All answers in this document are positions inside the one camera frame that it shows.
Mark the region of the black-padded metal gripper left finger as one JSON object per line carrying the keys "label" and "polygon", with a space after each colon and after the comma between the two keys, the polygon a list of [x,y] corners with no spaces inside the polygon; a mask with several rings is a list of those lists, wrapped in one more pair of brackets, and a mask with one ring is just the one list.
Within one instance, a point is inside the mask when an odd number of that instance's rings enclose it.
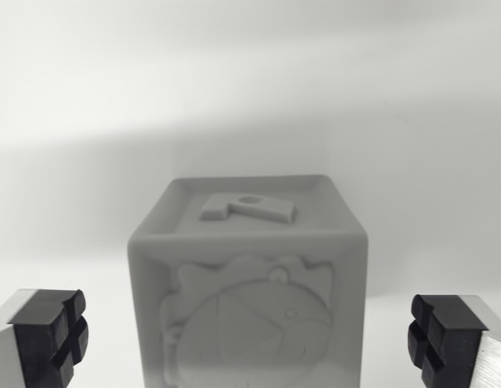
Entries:
{"label": "black-padded metal gripper left finger", "polygon": [[0,306],[0,387],[67,387],[85,354],[83,291],[19,289]]}

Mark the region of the black-padded metal gripper right finger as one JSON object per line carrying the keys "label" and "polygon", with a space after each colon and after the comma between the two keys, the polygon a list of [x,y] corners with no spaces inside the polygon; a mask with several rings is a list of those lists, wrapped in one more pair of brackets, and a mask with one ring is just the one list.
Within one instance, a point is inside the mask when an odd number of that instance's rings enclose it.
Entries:
{"label": "black-padded metal gripper right finger", "polygon": [[501,387],[501,318],[476,295],[422,295],[411,303],[411,362],[426,387]]}

